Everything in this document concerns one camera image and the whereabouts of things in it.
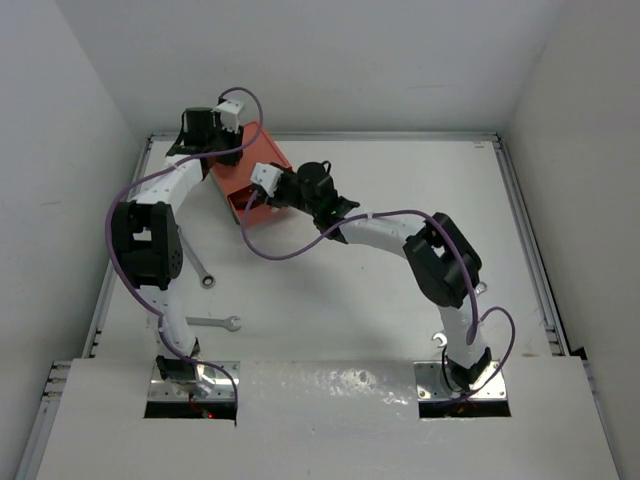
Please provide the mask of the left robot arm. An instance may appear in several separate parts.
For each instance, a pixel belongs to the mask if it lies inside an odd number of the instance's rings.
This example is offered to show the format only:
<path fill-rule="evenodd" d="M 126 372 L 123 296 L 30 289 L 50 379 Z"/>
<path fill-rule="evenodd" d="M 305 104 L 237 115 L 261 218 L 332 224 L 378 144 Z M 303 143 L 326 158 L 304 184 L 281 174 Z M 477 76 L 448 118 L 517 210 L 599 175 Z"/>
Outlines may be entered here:
<path fill-rule="evenodd" d="M 137 195 L 124 197 L 109 210 L 109 252 L 123 283 L 148 312 L 160 376 L 190 394 L 203 389 L 203 368 L 197 360 L 199 341 L 175 288 L 184 260 L 175 214 L 217 159 L 241 159 L 243 109 L 243 103 L 230 99 L 214 108 L 186 109 L 163 170 L 144 179 Z"/>

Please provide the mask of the orange top drawer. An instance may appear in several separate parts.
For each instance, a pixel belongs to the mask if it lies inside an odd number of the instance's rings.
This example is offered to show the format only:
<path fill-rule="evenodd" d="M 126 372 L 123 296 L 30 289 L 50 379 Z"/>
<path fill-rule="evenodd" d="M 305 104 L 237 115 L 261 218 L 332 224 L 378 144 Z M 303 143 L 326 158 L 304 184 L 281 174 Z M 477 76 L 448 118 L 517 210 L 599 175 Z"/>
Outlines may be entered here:
<path fill-rule="evenodd" d="M 240 225 L 242 218 L 244 217 L 245 208 L 251 197 L 253 188 L 248 185 L 239 190 L 235 190 L 230 193 L 226 199 L 233 214 L 234 220 L 237 225 Z M 265 223 L 270 219 L 276 218 L 283 214 L 284 208 L 277 208 L 263 203 L 261 200 L 256 199 L 249 210 L 248 218 L 246 220 L 246 227 L 251 228 L 253 226 Z"/>

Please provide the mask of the silver ring wrench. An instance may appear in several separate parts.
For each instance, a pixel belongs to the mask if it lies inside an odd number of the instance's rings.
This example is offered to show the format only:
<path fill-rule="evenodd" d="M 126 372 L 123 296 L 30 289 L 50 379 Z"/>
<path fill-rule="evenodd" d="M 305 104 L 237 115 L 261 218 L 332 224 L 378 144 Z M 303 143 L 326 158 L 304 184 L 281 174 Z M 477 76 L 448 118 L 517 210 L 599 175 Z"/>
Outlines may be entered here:
<path fill-rule="evenodd" d="M 200 286 L 203 289 L 212 289 L 216 284 L 215 277 L 205 268 L 195 251 L 189 244 L 181 228 L 178 228 L 178 234 L 181 241 L 183 251 L 198 275 Z"/>

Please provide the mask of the silver combination wrench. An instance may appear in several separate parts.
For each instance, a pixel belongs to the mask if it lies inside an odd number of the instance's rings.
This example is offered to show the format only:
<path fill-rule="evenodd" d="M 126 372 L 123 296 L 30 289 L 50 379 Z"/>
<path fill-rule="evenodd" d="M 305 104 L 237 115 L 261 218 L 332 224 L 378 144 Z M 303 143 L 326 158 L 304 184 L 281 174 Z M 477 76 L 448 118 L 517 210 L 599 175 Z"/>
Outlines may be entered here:
<path fill-rule="evenodd" d="M 475 297 L 479 297 L 488 289 L 488 285 L 484 281 L 480 281 L 478 285 L 475 287 Z M 448 339 L 444 331 L 436 332 L 432 338 L 432 341 L 437 341 L 439 343 L 438 348 L 444 349 L 448 344 Z"/>

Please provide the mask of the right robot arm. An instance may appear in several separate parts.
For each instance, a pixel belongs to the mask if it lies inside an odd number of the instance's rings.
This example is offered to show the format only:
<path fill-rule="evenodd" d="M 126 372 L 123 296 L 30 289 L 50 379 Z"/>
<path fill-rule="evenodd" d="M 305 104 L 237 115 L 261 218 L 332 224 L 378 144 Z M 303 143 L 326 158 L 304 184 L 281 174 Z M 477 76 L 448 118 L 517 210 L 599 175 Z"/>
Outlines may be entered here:
<path fill-rule="evenodd" d="M 259 202 L 309 215 L 321 238 L 405 260 L 421 293 L 438 307 L 451 380 L 461 391 L 471 390 L 491 361 L 476 299 L 482 261 L 448 215 L 370 212 L 338 193 L 328 161 L 307 162 L 295 171 L 259 163 L 250 181 Z"/>

